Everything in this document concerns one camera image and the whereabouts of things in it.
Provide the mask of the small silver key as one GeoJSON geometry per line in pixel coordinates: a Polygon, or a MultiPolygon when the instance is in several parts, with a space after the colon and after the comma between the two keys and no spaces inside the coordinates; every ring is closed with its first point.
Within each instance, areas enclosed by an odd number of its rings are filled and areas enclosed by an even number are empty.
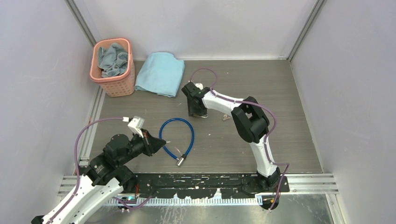
{"type": "Polygon", "coordinates": [[[229,117],[227,114],[224,114],[222,117],[222,121],[225,121],[227,119],[230,119],[231,117],[229,117]]]}

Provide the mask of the small brass padlock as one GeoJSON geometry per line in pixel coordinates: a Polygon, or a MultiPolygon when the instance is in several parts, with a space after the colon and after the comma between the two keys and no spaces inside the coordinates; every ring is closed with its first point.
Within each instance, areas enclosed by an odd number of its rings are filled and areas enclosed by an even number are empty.
{"type": "Polygon", "coordinates": [[[194,116],[195,117],[199,117],[199,118],[204,118],[204,119],[208,118],[207,114],[205,114],[205,115],[194,115],[194,116]]]}

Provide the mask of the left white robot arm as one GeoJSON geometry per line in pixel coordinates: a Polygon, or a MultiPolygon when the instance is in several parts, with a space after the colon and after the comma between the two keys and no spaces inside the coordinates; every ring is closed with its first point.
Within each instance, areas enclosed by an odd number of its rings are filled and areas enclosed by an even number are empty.
{"type": "Polygon", "coordinates": [[[75,187],[59,205],[46,215],[36,216],[33,224],[83,224],[105,202],[121,192],[134,192],[137,175],[127,166],[133,158],[144,154],[152,156],[166,141],[153,137],[147,130],[142,135],[114,135],[78,176],[75,187]]]}

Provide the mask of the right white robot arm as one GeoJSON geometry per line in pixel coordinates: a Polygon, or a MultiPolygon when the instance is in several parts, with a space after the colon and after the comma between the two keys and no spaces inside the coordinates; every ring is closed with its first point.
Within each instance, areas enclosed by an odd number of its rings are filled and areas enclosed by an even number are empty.
{"type": "Polygon", "coordinates": [[[187,97],[189,116],[203,117],[213,109],[232,117],[237,133],[253,151],[261,189],[272,191],[280,181],[281,172],[269,145],[270,121],[256,99],[232,98],[193,82],[188,82],[182,92],[187,97]]]}

